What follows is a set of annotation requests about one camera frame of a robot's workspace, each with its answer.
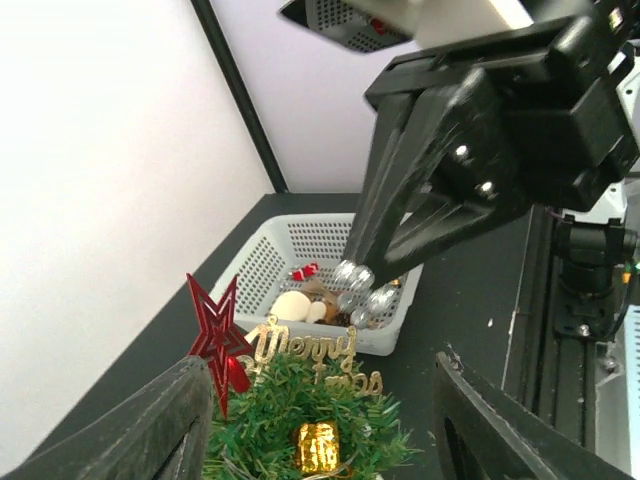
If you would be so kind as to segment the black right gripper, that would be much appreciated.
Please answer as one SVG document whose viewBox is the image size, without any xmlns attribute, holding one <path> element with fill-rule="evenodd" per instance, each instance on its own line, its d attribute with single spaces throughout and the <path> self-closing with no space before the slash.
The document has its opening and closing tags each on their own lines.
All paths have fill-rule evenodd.
<svg viewBox="0 0 640 480">
<path fill-rule="evenodd" d="M 532 203 L 587 211 L 639 143 L 617 88 L 630 20 L 574 15 L 394 58 L 345 262 L 387 283 Z"/>
</svg>

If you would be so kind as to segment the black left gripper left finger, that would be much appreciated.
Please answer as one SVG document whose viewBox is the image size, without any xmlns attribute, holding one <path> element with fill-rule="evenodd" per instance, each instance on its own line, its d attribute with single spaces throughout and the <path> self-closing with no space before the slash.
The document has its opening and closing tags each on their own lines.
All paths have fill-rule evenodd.
<svg viewBox="0 0 640 480">
<path fill-rule="evenodd" d="M 213 388 L 186 357 L 98 420 L 26 461 L 6 479 L 199 479 Z"/>
</svg>

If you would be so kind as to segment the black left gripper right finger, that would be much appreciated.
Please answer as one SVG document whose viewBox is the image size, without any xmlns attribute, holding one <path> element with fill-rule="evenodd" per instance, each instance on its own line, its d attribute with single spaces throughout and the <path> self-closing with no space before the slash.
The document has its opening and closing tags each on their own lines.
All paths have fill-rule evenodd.
<svg viewBox="0 0 640 480">
<path fill-rule="evenodd" d="M 446 479 L 628 479 L 444 352 L 435 357 L 436 448 Z"/>
</svg>

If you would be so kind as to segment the red star tree topper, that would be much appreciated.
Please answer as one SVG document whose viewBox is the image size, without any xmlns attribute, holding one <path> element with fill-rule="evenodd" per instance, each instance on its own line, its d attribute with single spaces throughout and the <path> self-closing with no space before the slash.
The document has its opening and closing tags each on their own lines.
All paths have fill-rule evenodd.
<svg viewBox="0 0 640 480">
<path fill-rule="evenodd" d="M 251 382 L 239 357 L 251 355 L 253 347 L 234 323 L 237 277 L 234 276 L 221 298 L 215 302 L 196 279 L 187 274 L 199 334 L 189 354 L 203 359 L 212 375 L 220 410 L 228 417 L 229 387 L 245 393 Z"/>
</svg>

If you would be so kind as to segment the small green christmas tree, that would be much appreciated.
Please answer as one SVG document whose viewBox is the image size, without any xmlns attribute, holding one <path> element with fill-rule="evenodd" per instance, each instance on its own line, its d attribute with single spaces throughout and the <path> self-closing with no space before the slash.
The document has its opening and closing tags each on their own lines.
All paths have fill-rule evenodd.
<svg viewBox="0 0 640 480">
<path fill-rule="evenodd" d="M 214 413 L 202 478 L 301 479 L 293 435 L 303 423 L 336 421 L 341 457 L 353 479 L 377 479 L 409 464 L 417 451 L 392 395 L 360 397 L 350 387 L 314 384 L 311 362 L 276 355 L 245 393 L 229 396 L 228 417 Z"/>
</svg>

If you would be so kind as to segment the gold gift box ornament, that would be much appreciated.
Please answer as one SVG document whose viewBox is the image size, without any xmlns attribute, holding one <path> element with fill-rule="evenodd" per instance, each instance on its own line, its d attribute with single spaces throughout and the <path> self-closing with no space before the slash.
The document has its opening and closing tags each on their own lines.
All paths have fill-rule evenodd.
<svg viewBox="0 0 640 480">
<path fill-rule="evenodd" d="M 295 434 L 296 463 L 303 475 L 325 474 L 340 465 L 336 421 L 304 423 Z"/>
</svg>

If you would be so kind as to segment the silver glitter ball cluster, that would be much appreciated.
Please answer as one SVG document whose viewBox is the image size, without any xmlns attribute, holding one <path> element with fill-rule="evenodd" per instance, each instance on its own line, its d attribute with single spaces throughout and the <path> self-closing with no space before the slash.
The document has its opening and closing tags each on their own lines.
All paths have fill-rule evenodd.
<svg viewBox="0 0 640 480">
<path fill-rule="evenodd" d="M 375 276 L 370 268 L 352 261 L 341 261 L 332 280 L 343 290 L 336 295 L 338 311 L 357 329 L 377 329 L 381 318 L 393 305 L 401 286 L 399 279 L 374 288 Z"/>
</svg>

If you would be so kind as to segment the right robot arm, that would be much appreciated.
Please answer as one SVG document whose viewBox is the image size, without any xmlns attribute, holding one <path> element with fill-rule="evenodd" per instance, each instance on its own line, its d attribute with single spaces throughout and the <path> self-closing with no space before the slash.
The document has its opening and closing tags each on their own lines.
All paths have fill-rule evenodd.
<svg viewBox="0 0 640 480">
<path fill-rule="evenodd" d="M 411 37 L 369 87 L 377 114 L 336 278 L 369 293 L 539 205 L 561 214 L 560 334 L 606 341 L 612 272 L 633 258 L 622 183 L 639 146 L 618 85 L 633 1 L 360 1 Z"/>
</svg>

